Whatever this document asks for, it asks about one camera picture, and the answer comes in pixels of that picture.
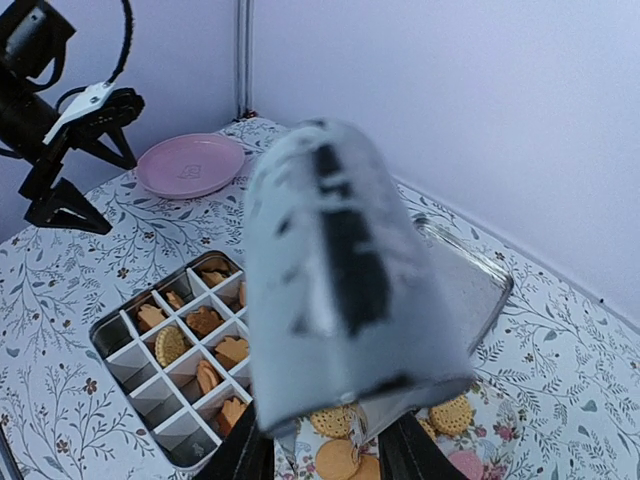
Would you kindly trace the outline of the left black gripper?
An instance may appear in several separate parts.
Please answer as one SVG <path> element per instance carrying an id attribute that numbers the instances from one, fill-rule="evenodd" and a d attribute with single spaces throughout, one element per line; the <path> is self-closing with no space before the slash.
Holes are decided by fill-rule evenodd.
<path id="1" fill-rule="evenodd" d="M 89 200 L 67 179 L 53 186 L 70 149 L 83 150 L 115 167 L 132 170 L 136 156 L 121 127 L 105 132 L 113 149 L 98 137 L 88 135 L 82 126 L 63 126 L 43 147 L 19 189 L 19 194 L 32 200 L 24 219 L 39 228 L 79 230 L 106 235 L 111 224 Z"/>

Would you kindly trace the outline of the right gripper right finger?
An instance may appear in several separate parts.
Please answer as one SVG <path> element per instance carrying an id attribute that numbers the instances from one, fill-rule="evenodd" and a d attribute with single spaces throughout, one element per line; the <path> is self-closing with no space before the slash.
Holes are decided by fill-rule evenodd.
<path id="1" fill-rule="evenodd" d="M 466 480 L 412 412 L 378 435 L 382 480 Z"/>

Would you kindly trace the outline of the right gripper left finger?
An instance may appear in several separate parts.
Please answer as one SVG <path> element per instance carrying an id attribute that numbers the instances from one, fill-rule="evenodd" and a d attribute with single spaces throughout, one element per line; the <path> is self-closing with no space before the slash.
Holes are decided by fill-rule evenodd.
<path id="1" fill-rule="evenodd" d="M 250 404 L 195 480 L 274 480 L 274 441 L 261 432 Z"/>

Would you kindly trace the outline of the pink sandwich cookie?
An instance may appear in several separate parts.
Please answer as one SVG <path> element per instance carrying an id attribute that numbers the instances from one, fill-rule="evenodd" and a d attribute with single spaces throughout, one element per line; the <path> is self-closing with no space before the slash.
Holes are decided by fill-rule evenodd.
<path id="1" fill-rule="evenodd" d="M 481 480 L 484 473 L 482 460 L 474 451 L 461 450 L 448 455 L 449 462 L 467 479 Z"/>

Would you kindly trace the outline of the pink divided cookie tin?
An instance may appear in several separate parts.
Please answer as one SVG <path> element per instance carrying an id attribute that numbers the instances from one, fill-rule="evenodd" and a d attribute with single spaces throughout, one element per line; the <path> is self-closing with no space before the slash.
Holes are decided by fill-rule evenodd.
<path id="1" fill-rule="evenodd" d="M 178 470 L 199 470 L 252 401 L 245 273 L 221 251 L 147 287 L 89 337 Z"/>

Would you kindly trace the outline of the yellow sandwich biscuit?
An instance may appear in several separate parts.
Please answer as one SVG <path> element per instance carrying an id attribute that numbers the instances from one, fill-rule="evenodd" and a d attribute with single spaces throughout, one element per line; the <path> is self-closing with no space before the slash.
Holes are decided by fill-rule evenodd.
<path id="1" fill-rule="evenodd" d="M 170 325 L 158 332 L 154 344 L 155 357 L 159 365 L 168 367 L 189 349 L 180 328 Z"/>

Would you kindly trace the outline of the metal serving tongs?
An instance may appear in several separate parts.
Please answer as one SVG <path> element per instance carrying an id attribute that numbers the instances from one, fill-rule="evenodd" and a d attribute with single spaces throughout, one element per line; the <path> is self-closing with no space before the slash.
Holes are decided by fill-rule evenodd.
<path id="1" fill-rule="evenodd" d="M 373 142 L 308 120 L 257 161 L 243 242 L 257 420 L 390 400 L 391 423 L 471 384 L 467 349 L 427 249 Z"/>

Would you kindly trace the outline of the orange swirl cookie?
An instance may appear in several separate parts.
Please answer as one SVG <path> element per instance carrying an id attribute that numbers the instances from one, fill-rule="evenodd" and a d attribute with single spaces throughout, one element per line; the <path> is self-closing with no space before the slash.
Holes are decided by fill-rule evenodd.
<path id="1" fill-rule="evenodd" d="M 163 310 L 152 304 L 144 303 L 137 311 L 138 328 L 141 333 L 145 333 L 166 319 Z"/>

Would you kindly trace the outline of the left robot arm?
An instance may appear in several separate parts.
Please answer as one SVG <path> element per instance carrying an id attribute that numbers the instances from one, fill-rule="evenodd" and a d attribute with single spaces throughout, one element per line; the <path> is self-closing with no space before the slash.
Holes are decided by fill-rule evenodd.
<path id="1" fill-rule="evenodd" d="M 55 105 L 39 94 L 60 80 L 74 27 L 46 1 L 14 1 L 1 15 L 1 154 L 31 166 L 19 193 L 30 202 L 25 219 L 36 227 L 100 235 L 112 229 L 60 172 L 70 150 L 124 170 L 137 165 L 124 129 L 139 118 L 145 102 L 134 89 L 115 85 L 134 28 L 130 2 L 122 7 L 124 39 L 109 78 L 73 88 Z"/>

